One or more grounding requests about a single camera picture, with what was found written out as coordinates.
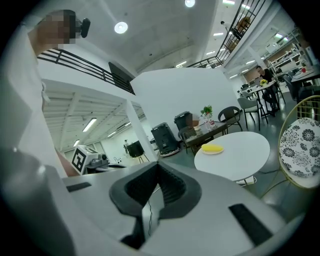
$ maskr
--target patterned cushion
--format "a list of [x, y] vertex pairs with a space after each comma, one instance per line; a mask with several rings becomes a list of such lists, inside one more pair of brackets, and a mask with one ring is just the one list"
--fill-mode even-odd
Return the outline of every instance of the patterned cushion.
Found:
[[292, 174], [307, 178], [320, 173], [320, 125], [310, 118], [300, 118], [283, 133], [279, 152]]

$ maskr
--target black metal railing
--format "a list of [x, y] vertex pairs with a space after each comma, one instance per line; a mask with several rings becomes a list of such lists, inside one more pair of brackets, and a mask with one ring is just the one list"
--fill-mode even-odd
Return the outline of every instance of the black metal railing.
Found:
[[38, 57], [40, 60], [52, 62], [55, 64], [63, 65], [71, 69], [86, 73], [95, 78], [101, 79], [109, 84], [119, 87], [131, 94], [135, 94], [134, 90], [127, 80], [124, 80], [121, 76], [110, 73], [104, 68], [81, 58], [67, 50], [63, 49], [51, 49], [41, 53]]
[[205, 68], [208, 67], [209, 63], [219, 63], [218, 65], [212, 66], [212, 68], [222, 65], [237, 47], [241, 38], [255, 20], [265, 1], [266, 0], [242, 0], [216, 55], [189, 65], [187, 68]]

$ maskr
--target floor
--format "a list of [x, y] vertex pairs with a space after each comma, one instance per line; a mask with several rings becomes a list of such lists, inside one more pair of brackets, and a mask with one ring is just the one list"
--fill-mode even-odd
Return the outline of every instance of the floor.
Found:
[[[285, 181], [264, 195], [271, 184], [285, 180], [282, 171], [276, 171], [280, 166], [278, 161], [278, 138], [282, 124], [289, 112], [296, 105], [296, 102], [292, 100], [289, 92], [284, 93], [283, 96], [286, 104], [284, 104], [283, 99], [280, 97], [279, 103], [281, 110], [276, 112], [275, 117], [268, 116], [268, 125], [264, 120], [265, 118], [263, 118], [260, 131], [258, 129], [257, 114], [252, 114], [253, 117], [257, 119], [256, 125], [251, 117], [249, 115], [247, 116], [248, 131], [260, 133], [268, 140], [270, 144], [270, 155], [264, 167], [254, 175], [256, 183], [244, 186], [243, 188], [249, 189], [251, 193], [261, 198], [266, 204], [271, 205], [287, 222], [289, 222], [297, 215], [306, 212], [308, 205], [313, 198], [314, 191], [298, 188], [289, 181]], [[246, 122], [243, 113], [240, 117], [240, 123], [243, 130], [246, 131]], [[238, 125], [233, 125], [228, 130], [229, 133], [239, 132], [240, 128]], [[182, 166], [195, 168], [194, 155], [191, 150], [186, 152], [186, 150], [183, 149], [173, 156], [166, 157], [166, 160]]]

